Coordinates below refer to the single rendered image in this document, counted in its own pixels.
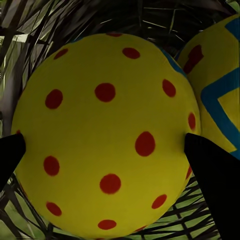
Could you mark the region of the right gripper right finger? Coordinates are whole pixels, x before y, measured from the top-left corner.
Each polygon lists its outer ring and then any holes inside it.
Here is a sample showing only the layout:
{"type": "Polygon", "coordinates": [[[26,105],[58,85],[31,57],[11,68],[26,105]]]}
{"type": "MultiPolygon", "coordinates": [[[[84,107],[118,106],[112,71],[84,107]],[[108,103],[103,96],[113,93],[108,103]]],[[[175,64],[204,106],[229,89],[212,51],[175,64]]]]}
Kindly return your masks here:
{"type": "Polygon", "coordinates": [[[185,154],[220,234],[220,240],[240,240],[240,160],[192,133],[185,154]]]}

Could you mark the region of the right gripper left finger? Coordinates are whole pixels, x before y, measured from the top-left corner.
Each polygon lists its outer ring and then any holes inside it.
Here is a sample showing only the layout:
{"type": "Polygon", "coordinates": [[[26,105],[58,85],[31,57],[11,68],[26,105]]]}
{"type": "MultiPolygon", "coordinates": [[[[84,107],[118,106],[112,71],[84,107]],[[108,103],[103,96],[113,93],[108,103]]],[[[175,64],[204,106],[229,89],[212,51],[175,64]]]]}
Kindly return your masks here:
{"type": "Polygon", "coordinates": [[[21,133],[0,138],[0,192],[9,182],[25,152],[25,140],[21,133]]]}

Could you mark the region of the easter egg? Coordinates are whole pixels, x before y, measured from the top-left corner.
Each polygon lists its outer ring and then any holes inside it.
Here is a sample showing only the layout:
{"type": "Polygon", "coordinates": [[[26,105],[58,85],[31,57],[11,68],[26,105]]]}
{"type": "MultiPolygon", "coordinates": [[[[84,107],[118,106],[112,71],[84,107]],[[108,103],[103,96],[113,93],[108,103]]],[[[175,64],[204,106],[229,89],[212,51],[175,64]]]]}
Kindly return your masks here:
{"type": "Polygon", "coordinates": [[[240,13],[201,31],[174,60],[193,88],[200,135],[240,160],[240,13]]]}
{"type": "Polygon", "coordinates": [[[183,69],[162,47],[126,33],[64,45],[33,73],[13,114],[25,153],[15,168],[49,223],[85,239],[129,236],[184,192],[187,133],[200,112],[183,69]]]}

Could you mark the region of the wicker basket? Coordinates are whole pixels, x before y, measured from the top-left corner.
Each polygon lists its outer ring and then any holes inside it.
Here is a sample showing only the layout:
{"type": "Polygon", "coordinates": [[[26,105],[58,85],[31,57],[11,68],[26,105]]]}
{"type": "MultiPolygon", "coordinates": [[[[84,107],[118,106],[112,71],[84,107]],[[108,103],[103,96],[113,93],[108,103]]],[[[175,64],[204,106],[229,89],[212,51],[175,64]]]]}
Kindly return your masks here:
{"type": "MultiPolygon", "coordinates": [[[[217,14],[219,14],[222,17],[222,20],[232,15],[238,14],[230,5],[228,5],[228,3],[236,1],[240,6],[240,0],[137,0],[135,2],[123,5],[121,7],[115,8],[113,10],[104,12],[96,16],[96,14],[101,9],[107,7],[107,5],[112,0],[59,0],[53,9],[52,7],[56,0],[41,0],[37,5],[35,5],[32,8],[35,1],[36,0],[7,0],[5,4],[0,6],[0,39],[3,39],[3,43],[0,48],[0,67],[2,66],[4,58],[6,60],[6,53],[11,44],[11,41],[14,40],[15,44],[16,42],[18,44],[18,59],[17,61],[15,61],[14,67],[12,64],[12,72],[9,75],[6,86],[4,87],[4,92],[2,94],[2,97],[0,98],[0,121],[2,123],[2,136],[3,136],[2,138],[11,135],[12,122],[17,103],[25,86],[27,85],[29,79],[33,76],[34,72],[50,55],[52,55],[53,53],[61,49],[63,46],[65,46],[67,42],[74,36],[74,34],[76,34],[76,32],[83,25],[84,27],[76,35],[73,41],[79,38],[79,36],[87,29],[87,27],[94,19],[97,21],[98,24],[87,36],[95,35],[96,33],[107,34],[109,31],[138,17],[137,22],[129,24],[118,30],[115,30],[115,33],[121,34],[122,32],[125,32],[126,30],[132,28],[137,24],[139,24],[139,29],[127,32],[126,34],[135,36],[135,34],[139,32],[139,37],[143,38],[142,31],[168,31],[167,34],[160,33],[156,34],[166,36],[165,41],[151,39],[147,37],[145,37],[145,39],[149,41],[164,43],[164,45],[158,45],[158,47],[161,47],[166,52],[172,52],[176,56],[180,49],[196,35],[191,36],[182,33],[178,30],[172,29],[174,20],[177,20],[187,26],[190,26],[191,28],[194,28],[202,32],[205,29],[209,28],[209,26],[212,26],[215,23],[221,21],[221,20],[219,21],[216,18],[217,14]],[[149,8],[149,9],[172,9],[174,10],[174,12],[166,13],[144,11],[144,9],[146,9],[145,5],[154,4],[161,1],[175,2],[176,6],[175,8],[149,8]],[[205,25],[203,22],[201,22],[200,25],[196,22],[193,22],[185,17],[178,15],[177,10],[184,10],[183,7],[178,7],[179,3],[201,7],[204,11],[206,11],[209,14],[210,16],[209,21],[205,25]],[[39,20],[37,20],[40,13],[43,12],[49,5],[50,7],[48,8],[46,14],[39,20]],[[29,10],[27,14],[22,18],[22,14],[27,8],[29,8],[29,10]],[[212,14],[206,8],[215,9],[215,12],[212,14]],[[102,23],[98,19],[99,17],[106,15],[108,13],[117,12],[125,9],[129,10],[115,18],[133,12],[135,10],[138,10],[138,13],[132,15],[131,17],[125,18],[111,25],[108,25],[106,27],[104,27],[105,23],[113,19],[102,23]],[[171,19],[170,27],[167,28],[162,25],[158,25],[150,21],[143,20],[142,16],[145,13],[151,13],[162,17],[170,18],[171,19]],[[141,28],[142,21],[160,27],[141,28]],[[50,33],[48,38],[45,41],[42,41],[42,39],[48,33],[50,33]],[[170,42],[169,41],[170,36],[179,37],[185,44],[170,42]],[[24,71],[26,71],[26,83],[23,87],[24,71]]],[[[7,63],[4,64],[4,70],[2,72],[2,75],[0,75],[0,85],[2,84],[2,81],[5,77],[5,73],[10,58],[11,56],[13,56],[15,44],[13,46],[12,43],[12,51],[9,55],[7,63]]],[[[178,220],[172,222],[156,221],[155,223],[167,223],[167,224],[144,230],[142,229],[140,231],[132,233],[131,235],[141,235],[142,240],[145,240],[144,238],[145,234],[172,233],[170,235],[155,238],[152,240],[167,240],[169,238],[185,234],[187,235],[188,240],[208,240],[209,238],[212,238],[216,235],[220,235],[204,196],[200,197],[189,206],[182,207],[179,209],[176,207],[176,204],[178,203],[203,195],[202,193],[190,195],[191,193],[200,189],[199,184],[197,186],[188,187],[189,185],[193,184],[196,181],[197,181],[196,177],[191,176],[186,188],[184,189],[184,191],[187,190],[190,191],[186,193],[183,197],[177,199],[176,203],[172,205],[174,210],[170,212],[166,211],[164,215],[160,217],[164,218],[172,215],[177,215],[179,218],[178,220]],[[186,217],[181,216],[181,213],[193,209],[197,210],[193,212],[192,215],[186,217]],[[199,222],[197,225],[190,228],[186,226],[186,222],[201,216],[205,216],[207,214],[210,214],[210,216],[199,222]],[[182,224],[183,230],[157,231],[157,229],[162,229],[177,224],[182,224]],[[211,224],[214,225],[208,228],[206,231],[199,234],[198,236],[196,236],[195,238],[192,238],[190,232],[193,232],[195,230],[198,230],[211,224]]],[[[15,212],[21,215],[23,220],[27,223],[27,226],[29,227],[34,237],[34,240],[35,236],[28,223],[28,221],[31,223],[32,221],[26,218],[14,192],[17,192],[25,200],[26,204],[28,205],[29,209],[31,210],[32,214],[34,215],[35,219],[39,224],[39,226],[36,224],[33,225],[39,228],[41,231],[43,231],[43,233],[45,234],[45,240],[86,240],[86,238],[84,237],[77,238],[65,234],[63,235],[55,233],[53,228],[55,228],[56,226],[54,226],[50,222],[48,223],[49,226],[47,227],[46,224],[44,224],[41,217],[39,216],[39,212],[35,209],[35,207],[26,197],[25,193],[23,192],[19,184],[15,172],[13,172],[8,182],[6,183],[5,187],[3,188],[2,192],[0,192],[0,221],[6,224],[10,231],[15,235],[17,240],[33,240],[33,238],[26,234],[25,232],[23,232],[18,227],[16,227],[11,221],[10,217],[5,212],[4,208],[6,207],[9,200],[17,210],[15,212]]],[[[135,239],[123,236],[113,238],[111,240],[135,240],[135,239]]]]}

